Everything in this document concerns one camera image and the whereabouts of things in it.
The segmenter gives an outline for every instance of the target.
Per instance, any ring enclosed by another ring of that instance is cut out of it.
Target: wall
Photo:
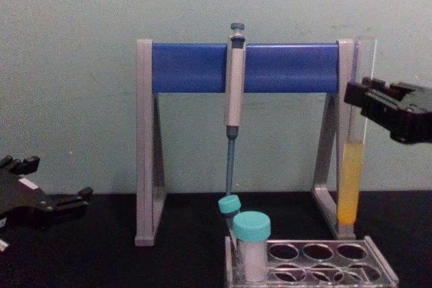
[[[0,154],[42,158],[47,192],[135,189],[135,44],[378,38],[375,76],[432,86],[431,0],[0,0]],[[235,189],[308,190],[322,94],[250,94]],[[164,94],[171,192],[224,190],[221,94]],[[362,187],[431,189],[432,146],[403,146],[369,124]]]

